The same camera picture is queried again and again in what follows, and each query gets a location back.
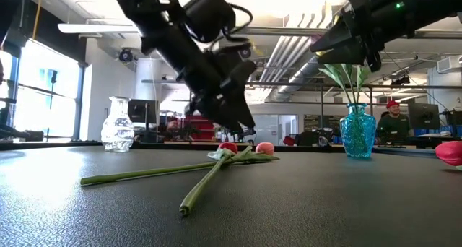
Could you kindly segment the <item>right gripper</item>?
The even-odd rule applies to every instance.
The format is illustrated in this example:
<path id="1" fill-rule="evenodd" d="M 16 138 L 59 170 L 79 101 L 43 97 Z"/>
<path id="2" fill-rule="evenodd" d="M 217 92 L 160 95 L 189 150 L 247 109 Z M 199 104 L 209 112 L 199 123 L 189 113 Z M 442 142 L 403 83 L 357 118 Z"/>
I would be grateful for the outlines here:
<path id="1" fill-rule="evenodd" d="M 384 49 L 383 16 L 377 13 L 395 0 L 348 0 L 351 9 L 343 12 L 331 29 L 310 47 L 312 52 L 329 51 L 318 57 L 320 64 L 367 64 L 380 70 Z"/>

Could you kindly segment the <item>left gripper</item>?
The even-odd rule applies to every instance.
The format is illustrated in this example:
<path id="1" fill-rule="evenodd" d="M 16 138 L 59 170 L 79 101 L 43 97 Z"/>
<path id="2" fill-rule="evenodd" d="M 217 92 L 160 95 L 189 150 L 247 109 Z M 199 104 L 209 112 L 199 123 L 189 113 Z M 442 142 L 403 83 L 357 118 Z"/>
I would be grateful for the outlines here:
<path id="1" fill-rule="evenodd" d="M 255 127 L 244 90 L 255 63 L 241 59 L 233 48 L 203 52 L 189 37 L 172 36 L 168 38 L 168 65 L 175 70 L 176 80 L 196 94 L 187 104 L 188 116 L 198 111 L 232 133 L 243 130 L 240 124 Z"/>

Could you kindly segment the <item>dark red artificial tulip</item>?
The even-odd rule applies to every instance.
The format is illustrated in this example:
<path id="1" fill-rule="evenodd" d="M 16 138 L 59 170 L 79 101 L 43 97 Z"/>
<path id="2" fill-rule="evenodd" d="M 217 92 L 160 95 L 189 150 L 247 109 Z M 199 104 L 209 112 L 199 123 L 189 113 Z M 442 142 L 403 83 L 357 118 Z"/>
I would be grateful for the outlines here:
<path id="1" fill-rule="evenodd" d="M 319 68 L 318 70 L 324 73 L 327 77 L 331 78 L 335 83 L 337 83 L 337 85 L 340 86 L 340 88 L 346 93 L 348 101 L 351 102 L 338 65 L 325 64 L 323 68 Z"/>

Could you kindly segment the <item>pale pink artificial tulip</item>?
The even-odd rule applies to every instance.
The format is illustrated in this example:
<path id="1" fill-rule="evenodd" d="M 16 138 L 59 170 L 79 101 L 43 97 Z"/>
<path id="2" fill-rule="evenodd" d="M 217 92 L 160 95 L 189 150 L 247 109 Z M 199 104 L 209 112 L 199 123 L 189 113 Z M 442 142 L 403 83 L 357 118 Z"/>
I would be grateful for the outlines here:
<path id="1" fill-rule="evenodd" d="M 255 148 L 252 146 L 247 146 L 242 151 L 237 151 L 237 154 L 233 156 L 230 160 L 227 160 L 224 165 L 234 165 L 234 164 L 246 164 L 246 163 L 267 163 L 271 161 L 278 160 L 278 157 L 274 156 L 275 146 L 270 142 L 259 143 Z M 91 177 L 82 178 L 80 180 L 81 186 L 96 185 L 102 183 L 112 183 L 116 181 L 128 180 L 132 178 L 141 178 L 147 176 L 158 176 L 168 173 L 182 173 L 192 170 L 200 170 L 212 168 L 214 161 L 194 164 L 194 165 L 184 165 L 178 167 L 170 168 L 157 168 L 151 170 L 140 170 L 127 173 L 116 173 L 111 175 L 96 175 Z"/>

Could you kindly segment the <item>blue glass vase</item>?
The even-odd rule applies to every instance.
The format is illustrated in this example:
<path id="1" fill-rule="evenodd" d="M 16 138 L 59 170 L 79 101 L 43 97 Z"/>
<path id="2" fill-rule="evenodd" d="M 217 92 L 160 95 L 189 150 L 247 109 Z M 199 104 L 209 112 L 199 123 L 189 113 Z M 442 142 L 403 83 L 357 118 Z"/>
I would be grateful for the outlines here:
<path id="1" fill-rule="evenodd" d="M 349 157 L 369 158 L 375 144 L 376 119 L 366 113 L 365 103 L 348 103 L 349 114 L 340 120 L 340 134 Z"/>

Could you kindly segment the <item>bright pink artificial tulip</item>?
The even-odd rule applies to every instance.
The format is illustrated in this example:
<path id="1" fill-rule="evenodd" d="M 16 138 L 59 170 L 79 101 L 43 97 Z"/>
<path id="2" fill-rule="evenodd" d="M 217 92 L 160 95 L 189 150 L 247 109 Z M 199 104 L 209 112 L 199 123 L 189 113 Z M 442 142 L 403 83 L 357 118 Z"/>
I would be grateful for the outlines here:
<path id="1" fill-rule="evenodd" d="M 444 142 L 435 148 L 436 156 L 462 171 L 462 141 Z"/>

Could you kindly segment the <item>clear glass vase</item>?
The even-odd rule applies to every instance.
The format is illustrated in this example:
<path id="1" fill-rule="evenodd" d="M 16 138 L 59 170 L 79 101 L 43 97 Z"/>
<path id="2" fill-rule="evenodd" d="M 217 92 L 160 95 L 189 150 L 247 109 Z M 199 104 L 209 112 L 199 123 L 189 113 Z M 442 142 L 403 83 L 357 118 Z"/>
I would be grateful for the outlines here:
<path id="1" fill-rule="evenodd" d="M 128 152 L 134 142 L 134 125 L 128 115 L 127 97 L 110 97 L 111 106 L 103 123 L 101 141 L 106 152 Z"/>

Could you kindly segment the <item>red tool cabinet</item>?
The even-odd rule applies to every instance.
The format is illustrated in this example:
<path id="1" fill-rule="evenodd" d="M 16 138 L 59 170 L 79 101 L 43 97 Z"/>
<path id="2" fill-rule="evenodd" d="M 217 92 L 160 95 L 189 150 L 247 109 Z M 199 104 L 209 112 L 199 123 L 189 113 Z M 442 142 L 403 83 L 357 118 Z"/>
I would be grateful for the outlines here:
<path id="1" fill-rule="evenodd" d="M 186 116 L 183 128 L 194 141 L 211 141 L 214 138 L 214 123 L 199 115 Z"/>

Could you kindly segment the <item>person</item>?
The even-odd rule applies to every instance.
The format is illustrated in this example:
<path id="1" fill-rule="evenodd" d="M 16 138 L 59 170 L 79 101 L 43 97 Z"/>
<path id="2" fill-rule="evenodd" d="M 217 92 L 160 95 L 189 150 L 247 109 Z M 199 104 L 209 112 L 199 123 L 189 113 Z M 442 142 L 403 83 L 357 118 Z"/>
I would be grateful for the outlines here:
<path id="1" fill-rule="evenodd" d="M 378 144 L 404 143 L 414 136 L 409 117 L 401 113 L 400 103 L 389 100 L 386 109 L 387 113 L 382 114 L 376 128 Z"/>
<path id="2" fill-rule="evenodd" d="M 180 139 L 179 125 L 176 118 L 167 122 L 165 130 L 163 131 L 165 141 L 176 141 Z"/>

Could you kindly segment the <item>black computer monitor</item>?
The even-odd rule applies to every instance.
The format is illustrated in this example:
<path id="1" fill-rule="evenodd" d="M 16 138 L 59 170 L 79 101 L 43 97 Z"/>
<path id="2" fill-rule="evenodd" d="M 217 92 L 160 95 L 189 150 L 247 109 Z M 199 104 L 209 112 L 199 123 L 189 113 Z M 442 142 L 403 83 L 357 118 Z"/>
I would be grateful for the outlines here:
<path id="1" fill-rule="evenodd" d="M 134 124 L 136 141 L 157 143 L 156 100 L 130 100 L 128 103 L 128 116 Z"/>
<path id="2" fill-rule="evenodd" d="M 439 129 L 440 112 L 437 105 L 427 103 L 408 104 L 410 124 L 413 129 Z"/>

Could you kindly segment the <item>black pole stand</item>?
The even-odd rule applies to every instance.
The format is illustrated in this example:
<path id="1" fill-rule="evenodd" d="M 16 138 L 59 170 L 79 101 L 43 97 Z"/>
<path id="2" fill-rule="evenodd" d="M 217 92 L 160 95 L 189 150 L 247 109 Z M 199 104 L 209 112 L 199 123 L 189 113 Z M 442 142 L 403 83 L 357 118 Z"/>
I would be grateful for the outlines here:
<path id="1" fill-rule="evenodd" d="M 55 86 L 55 83 L 57 82 L 57 74 L 58 74 L 58 72 L 56 70 L 49 69 L 48 73 L 51 76 L 51 93 L 50 93 L 50 102 L 49 102 L 49 109 L 51 110 L 52 105 L 53 105 L 53 96 L 55 94 L 54 86 Z"/>

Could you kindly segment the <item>bright window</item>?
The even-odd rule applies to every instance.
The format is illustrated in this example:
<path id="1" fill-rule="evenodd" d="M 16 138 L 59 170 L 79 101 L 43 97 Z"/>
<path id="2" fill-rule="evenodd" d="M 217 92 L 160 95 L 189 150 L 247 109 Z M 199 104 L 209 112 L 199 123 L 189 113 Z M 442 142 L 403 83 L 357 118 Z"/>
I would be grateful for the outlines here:
<path id="1" fill-rule="evenodd" d="M 17 55 L 0 48 L 0 62 L 2 123 L 20 131 L 41 131 L 50 142 L 79 137 L 84 67 L 78 61 L 28 40 Z M 51 110 L 49 69 L 58 72 Z"/>

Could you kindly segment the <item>silver ventilation duct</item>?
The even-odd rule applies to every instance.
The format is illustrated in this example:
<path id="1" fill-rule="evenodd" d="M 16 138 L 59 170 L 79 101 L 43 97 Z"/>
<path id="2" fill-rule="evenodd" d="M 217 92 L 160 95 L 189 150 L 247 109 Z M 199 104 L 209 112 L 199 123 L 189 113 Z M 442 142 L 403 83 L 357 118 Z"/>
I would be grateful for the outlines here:
<path id="1" fill-rule="evenodd" d="M 302 14 L 291 14 L 258 81 L 306 82 L 314 77 L 311 71 L 318 65 L 316 55 L 309 52 L 309 48 L 318 39 L 318 30 L 325 30 L 332 19 L 332 6 L 328 4 Z M 274 94 L 274 90 L 258 88 L 256 101 L 262 103 Z"/>

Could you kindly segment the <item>black overhead frame rail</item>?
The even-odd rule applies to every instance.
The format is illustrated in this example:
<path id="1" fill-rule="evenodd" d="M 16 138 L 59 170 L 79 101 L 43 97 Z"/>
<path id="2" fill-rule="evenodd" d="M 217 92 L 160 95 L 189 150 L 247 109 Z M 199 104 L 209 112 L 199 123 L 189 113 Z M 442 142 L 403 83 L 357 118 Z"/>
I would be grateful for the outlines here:
<path id="1" fill-rule="evenodd" d="M 341 87 L 335 82 L 325 83 L 325 79 L 322 77 L 315 77 L 315 82 L 247 82 L 247 88 L 268 88 L 274 90 L 275 94 L 271 99 L 263 99 L 263 103 L 276 103 L 283 104 L 285 101 L 282 99 L 284 96 L 288 96 L 291 100 L 292 94 L 296 92 L 314 92 L 315 90 L 319 93 L 319 98 L 329 95 L 330 92 L 340 93 L 342 97 L 350 98 L 352 100 L 352 94 L 357 95 L 356 92 L 352 91 L 349 84 L 345 84 Z M 431 98 L 431 91 L 444 90 L 444 91 L 459 91 L 462 92 L 462 86 L 455 85 L 384 85 L 384 84 L 364 84 L 359 89 L 359 96 L 366 97 L 366 103 L 370 105 L 370 113 L 373 114 L 375 105 L 385 105 L 385 103 L 379 103 L 377 98 L 389 97 L 393 95 L 400 95 L 401 93 L 411 93 L 414 91 L 415 95 L 426 95 Z"/>

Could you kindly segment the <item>white wall air unit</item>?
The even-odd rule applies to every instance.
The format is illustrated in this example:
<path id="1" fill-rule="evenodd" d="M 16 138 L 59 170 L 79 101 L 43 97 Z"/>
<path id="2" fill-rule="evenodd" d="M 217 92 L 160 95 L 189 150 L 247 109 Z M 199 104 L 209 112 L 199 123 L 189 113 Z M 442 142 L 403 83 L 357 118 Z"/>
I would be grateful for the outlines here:
<path id="1" fill-rule="evenodd" d="M 448 74 L 452 72 L 462 72 L 462 55 L 448 56 L 437 62 L 437 72 Z"/>

